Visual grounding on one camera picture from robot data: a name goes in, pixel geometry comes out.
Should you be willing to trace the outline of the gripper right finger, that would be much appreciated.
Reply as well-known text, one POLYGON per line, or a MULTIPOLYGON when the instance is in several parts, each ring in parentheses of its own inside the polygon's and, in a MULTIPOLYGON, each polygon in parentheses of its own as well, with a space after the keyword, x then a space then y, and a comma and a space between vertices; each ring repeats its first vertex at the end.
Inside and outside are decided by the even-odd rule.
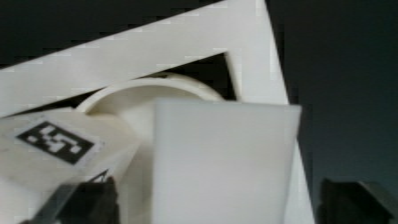
POLYGON ((377 182, 326 179, 319 224, 398 224, 398 198, 377 182))

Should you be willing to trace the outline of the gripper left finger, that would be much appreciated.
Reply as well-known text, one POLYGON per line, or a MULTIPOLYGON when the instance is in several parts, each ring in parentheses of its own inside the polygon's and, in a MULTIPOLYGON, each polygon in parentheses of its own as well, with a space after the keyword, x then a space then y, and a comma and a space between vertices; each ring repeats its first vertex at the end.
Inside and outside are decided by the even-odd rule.
POLYGON ((77 185, 59 186, 24 224, 121 224, 116 180, 104 171, 77 185))

